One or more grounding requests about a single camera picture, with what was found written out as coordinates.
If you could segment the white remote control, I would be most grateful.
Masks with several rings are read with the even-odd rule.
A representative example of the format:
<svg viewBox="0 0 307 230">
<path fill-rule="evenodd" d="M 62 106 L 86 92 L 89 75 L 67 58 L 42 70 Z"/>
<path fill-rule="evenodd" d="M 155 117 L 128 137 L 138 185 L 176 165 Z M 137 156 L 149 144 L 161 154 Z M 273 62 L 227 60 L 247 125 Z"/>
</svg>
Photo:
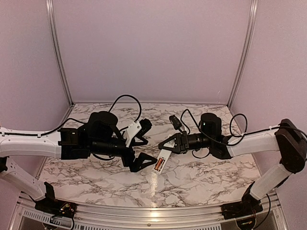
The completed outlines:
<svg viewBox="0 0 307 230">
<path fill-rule="evenodd" d="M 153 172 L 156 174 L 161 174 L 170 155 L 171 155 L 172 151 L 167 150 L 167 149 L 161 149 L 157 162 L 155 164 L 155 166 L 153 167 Z"/>
</svg>

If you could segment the orange battery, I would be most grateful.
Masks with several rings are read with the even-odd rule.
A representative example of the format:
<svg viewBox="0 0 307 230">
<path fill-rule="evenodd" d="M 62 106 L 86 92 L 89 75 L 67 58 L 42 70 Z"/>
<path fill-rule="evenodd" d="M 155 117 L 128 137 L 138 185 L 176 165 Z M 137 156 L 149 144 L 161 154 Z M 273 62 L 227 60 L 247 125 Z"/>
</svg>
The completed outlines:
<svg viewBox="0 0 307 230">
<path fill-rule="evenodd" d="M 156 165 L 155 165 L 155 167 L 154 167 L 154 169 L 159 172 L 161 170 L 163 162 L 164 162 L 164 159 L 163 158 L 159 158 L 157 163 L 156 163 Z"/>
</svg>

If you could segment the black copper battery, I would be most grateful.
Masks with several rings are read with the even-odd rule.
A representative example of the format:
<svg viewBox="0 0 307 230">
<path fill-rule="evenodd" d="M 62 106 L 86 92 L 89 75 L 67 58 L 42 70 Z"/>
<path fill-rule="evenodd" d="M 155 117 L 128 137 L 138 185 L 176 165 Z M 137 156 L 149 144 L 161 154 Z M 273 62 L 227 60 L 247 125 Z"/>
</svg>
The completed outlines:
<svg viewBox="0 0 307 230">
<path fill-rule="evenodd" d="M 158 162 L 157 162 L 157 164 L 156 164 L 156 167 L 155 167 L 155 169 L 156 169 L 158 172 L 161 171 L 161 168 L 163 167 L 164 162 L 165 162 L 165 159 L 159 158 L 159 160 L 158 160 Z"/>
</svg>

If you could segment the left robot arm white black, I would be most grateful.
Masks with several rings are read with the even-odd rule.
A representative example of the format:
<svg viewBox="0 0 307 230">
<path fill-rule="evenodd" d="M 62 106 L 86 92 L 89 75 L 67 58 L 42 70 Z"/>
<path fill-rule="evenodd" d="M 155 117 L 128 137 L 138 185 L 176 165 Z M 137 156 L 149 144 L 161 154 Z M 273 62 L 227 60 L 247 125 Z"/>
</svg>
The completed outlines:
<svg viewBox="0 0 307 230">
<path fill-rule="evenodd" d="M 13 156 L 46 156 L 60 160 L 87 159 L 90 155 L 119 157 L 123 166 L 136 173 L 157 163 L 145 153 L 135 155 L 133 147 L 148 143 L 143 135 L 152 127 L 150 120 L 133 122 L 124 133 L 117 127 L 118 118 L 111 112 L 91 113 L 79 128 L 56 128 L 54 131 L 19 133 L 0 129 L 0 177 L 41 203 L 50 213 L 60 210 L 60 202 L 48 183 L 37 180 L 12 159 Z"/>
</svg>

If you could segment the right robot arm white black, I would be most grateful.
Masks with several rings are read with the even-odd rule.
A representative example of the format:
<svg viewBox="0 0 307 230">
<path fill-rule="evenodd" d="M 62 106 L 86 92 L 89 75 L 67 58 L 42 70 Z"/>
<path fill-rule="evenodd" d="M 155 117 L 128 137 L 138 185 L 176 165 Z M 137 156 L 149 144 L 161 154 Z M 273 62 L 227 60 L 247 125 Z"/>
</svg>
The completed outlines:
<svg viewBox="0 0 307 230">
<path fill-rule="evenodd" d="M 304 169 L 307 161 L 307 136 L 289 119 L 283 119 L 280 124 L 267 129 L 240 135 L 224 136 L 221 126 L 222 121 L 218 116 L 204 113 L 197 124 L 198 133 L 180 131 L 159 143 L 158 148 L 175 154 L 208 148 L 209 154 L 220 160 L 278 151 L 281 155 L 279 163 L 253 182 L 238 203 L 237 209 L 241 214 L 249 214 L 269 191 L 282 185 L 290 175 Z"/>
</svg>

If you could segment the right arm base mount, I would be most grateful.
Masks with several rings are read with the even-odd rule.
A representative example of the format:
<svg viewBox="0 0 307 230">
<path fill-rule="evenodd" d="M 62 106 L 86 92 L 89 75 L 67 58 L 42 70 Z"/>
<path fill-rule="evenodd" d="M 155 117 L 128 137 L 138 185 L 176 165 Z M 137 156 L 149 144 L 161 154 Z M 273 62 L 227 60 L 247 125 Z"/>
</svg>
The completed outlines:
<svg viewBox="0 0 307 230">
<path fill-rule="evenodd" d="M 221 205 L 221 211 L 224 219 L 233 219 L 262 212 L 263 207 L 259 200 L 248 195 L 239 202 Z"/>
</svg>

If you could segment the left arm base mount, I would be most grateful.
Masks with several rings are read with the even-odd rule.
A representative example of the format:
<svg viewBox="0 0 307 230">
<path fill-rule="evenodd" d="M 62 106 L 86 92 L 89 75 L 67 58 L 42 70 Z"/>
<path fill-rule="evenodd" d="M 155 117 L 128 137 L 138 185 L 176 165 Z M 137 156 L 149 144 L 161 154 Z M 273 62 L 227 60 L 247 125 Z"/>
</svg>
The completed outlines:
<svg viewBox="0 0 307 230">
<path fill-rule="evenodd" d="M 59 199 L 44 198 L 35 202 L 35 209 L 52 214 L 53 216 L 61 216 L 73 218 L 75 215 L 77 204 Z"/>
</svg>

